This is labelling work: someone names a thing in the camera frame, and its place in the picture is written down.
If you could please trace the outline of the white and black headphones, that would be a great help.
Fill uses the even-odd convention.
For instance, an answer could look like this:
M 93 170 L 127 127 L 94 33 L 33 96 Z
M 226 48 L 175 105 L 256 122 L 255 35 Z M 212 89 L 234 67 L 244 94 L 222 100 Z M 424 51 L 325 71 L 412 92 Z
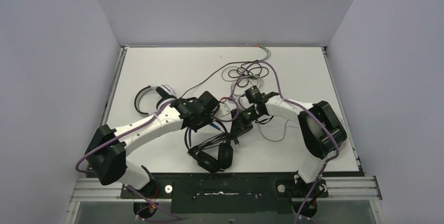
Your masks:
M 140 109 L 140 102 L 142 98 L 150 92 L 156 92 L 161 98 L 158 100 L 156 104 L 156 109 L 153 111 L 143 111 Z M 158 109 L 162 106 L 166 105 L 168 102 L 172 102 L 177 99 L 176 91 L 167 84 L 162 85 L 148 85 L 142 88 L 134 98 L 134 109 L 141 115 L 151 116 L 155 114 Z

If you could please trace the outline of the black headphones with blue band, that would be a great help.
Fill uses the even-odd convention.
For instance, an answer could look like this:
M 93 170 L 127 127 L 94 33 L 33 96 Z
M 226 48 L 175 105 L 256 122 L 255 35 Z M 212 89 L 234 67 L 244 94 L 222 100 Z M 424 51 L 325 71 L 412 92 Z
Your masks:
M 226 126 L 216 121 L 210 124 L 219 131 L 214 136 L 203 140 L 201 143 L 192 142 L 193 130 L 186 128 L 184 144 L 187 153 L 197 165 L 210 173 L 223 172 L 232 166 L 234 160 L 234 149 Z

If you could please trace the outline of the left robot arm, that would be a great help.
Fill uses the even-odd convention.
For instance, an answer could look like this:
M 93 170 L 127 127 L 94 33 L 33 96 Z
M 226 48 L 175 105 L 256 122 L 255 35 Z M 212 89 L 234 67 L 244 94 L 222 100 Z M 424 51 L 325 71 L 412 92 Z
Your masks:
M 155 188 L 149 170 L 128 161 L 128 155 L 167 133 L 184 128 L 197 131 L 227 115 L 230 115 L 228 105 L 208 91 L 194 100 L 173 99 L 153 115 L 134 123 L 97 128 L 86 149 L 85 159 L 102 185 L 120 182 L 133 187 L 142 196 L 149 196 Z

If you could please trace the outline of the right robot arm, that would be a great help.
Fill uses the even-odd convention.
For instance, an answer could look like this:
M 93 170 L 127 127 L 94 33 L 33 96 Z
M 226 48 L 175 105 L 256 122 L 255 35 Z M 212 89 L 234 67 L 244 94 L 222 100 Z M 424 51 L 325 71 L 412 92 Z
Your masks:
M 294 182 L 295 191 L 308 196 L 315 190 L 315 180 L 327 162 L 338 156 L 348 135 L 331 105 L 322 100 L 318 103 L 302 103 L 282 98 L 278 92 L 260 92 L 256 86 L 245 90 L 250 107 L 234 109 L 230 136 L 235 139 L 253 127 L 253 122 L 262 116 L 280 117 L 297 123 L 301 129 L 307 154 L 303 158 Z

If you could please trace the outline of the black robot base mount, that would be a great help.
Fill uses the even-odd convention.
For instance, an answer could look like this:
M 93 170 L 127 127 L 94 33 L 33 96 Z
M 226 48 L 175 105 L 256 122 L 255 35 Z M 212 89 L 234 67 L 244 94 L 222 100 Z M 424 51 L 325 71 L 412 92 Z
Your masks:
M 328 197 L 325 180 L 312 189 L 295 172 L 154 173 L 154 184 L 142 194 L 170 203 L 173 214 L 291 214 L 305 197 L 309 210 Z

